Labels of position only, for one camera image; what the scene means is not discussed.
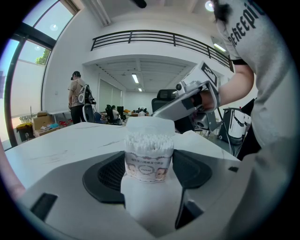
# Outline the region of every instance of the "cotton swab container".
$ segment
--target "cotton swab container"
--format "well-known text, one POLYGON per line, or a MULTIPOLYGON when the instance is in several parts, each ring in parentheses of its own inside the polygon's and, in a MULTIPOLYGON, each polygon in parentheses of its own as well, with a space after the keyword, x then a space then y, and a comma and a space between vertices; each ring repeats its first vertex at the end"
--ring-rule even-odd
POLYGON ((174 143, 174 122, 155 117, 129 118, 125 142, 128 176, 141 182, 162 182, 167 176, 174 143))

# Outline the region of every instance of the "white table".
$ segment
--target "white table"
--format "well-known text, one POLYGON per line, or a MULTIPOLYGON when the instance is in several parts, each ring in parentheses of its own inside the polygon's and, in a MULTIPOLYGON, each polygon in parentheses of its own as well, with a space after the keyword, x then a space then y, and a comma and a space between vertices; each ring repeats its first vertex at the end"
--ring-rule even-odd
MULTIPOLYGON (((29 188, 56 167, 124 150, 126 134, 124 126, 82 122, 28 141, 6 151, 6 155, 22 184, 29 188)), ((174 134, 172 138, 175 149, 237 160, 195 132, 174 134)), ((126 209, 156 237, 175 231, 181 191, 172 165, 163 183, 145 184, 128 176, 121 183, 126 209)))
POLYGON ((68 120, 67 120, 67 118, 65 116, 65 113, 68 113, 68 112, 69 112, 69 110, 63 110, 63 111, 49 112, 49 114, 54 116, 55 123, 57 123, 57 121, 56 121, 56 115, 57 114, 62 114, 64 116, 66 122, 67 122, 68 120))

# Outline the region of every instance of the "hand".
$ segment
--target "hand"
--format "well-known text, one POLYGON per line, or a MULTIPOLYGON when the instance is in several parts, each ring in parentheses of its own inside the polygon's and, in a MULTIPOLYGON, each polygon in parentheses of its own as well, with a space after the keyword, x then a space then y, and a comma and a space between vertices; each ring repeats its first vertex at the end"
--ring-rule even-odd
POLYGON ((202 98, 202 106, 205 110, 209 110, 214 107, 214 100, 209 91, 200 92, 200 96, 202 98))

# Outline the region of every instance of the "ceiling light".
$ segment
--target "ceiling light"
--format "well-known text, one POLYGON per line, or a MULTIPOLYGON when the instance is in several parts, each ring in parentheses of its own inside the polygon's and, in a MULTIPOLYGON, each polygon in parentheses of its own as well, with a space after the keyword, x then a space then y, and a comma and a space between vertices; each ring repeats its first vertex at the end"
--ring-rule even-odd
POLYGON ((220 49, 221 51, 226 52, 226 50, 224 48, 220 47, 218 44, 215 43, 214 46, 217 47, 218 49, 220 49))
POLYGON ((137 80, 136 74, 132 74, 132 77, 133 77, 135 83, 139 83, 139 81, 137 80))
POLYGON ((208 11, 210 11, 210 12, 213 12, 213 11, 214 11, 214 8, 213 8, 213 5, 212 5, 211 1, 207 1, 207 2, 205 3, 205 8, 206 8, 206 10, 208 10, 208 11))
POLYGON ((51 24, 51 25, 50 25, 50 29, 51 29, 52 31, 57 31, 58 27, 57 27, 56 24, 51 24))

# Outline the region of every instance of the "railing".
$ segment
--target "railing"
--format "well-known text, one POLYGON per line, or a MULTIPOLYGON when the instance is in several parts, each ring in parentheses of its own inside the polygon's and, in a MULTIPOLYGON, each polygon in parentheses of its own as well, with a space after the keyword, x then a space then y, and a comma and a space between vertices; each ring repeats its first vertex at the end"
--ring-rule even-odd
POLYGON ((175 47, 181 46, 202 53, 208 56, 210 59, 218 61, 220 64, 234 72, 232 61, 230 60, 230 58, 219 53, 214 48, 206 45, 205 43, 172 32, 158 30, 128 30, 102 35, 93 38, 93 41, 94 43, 91 48, 91 51, 93 51, 93 49, 95 48, 102 47, 105 45, 125 42, 130 44, 131 42, 147 41, 172 44, 175 47))

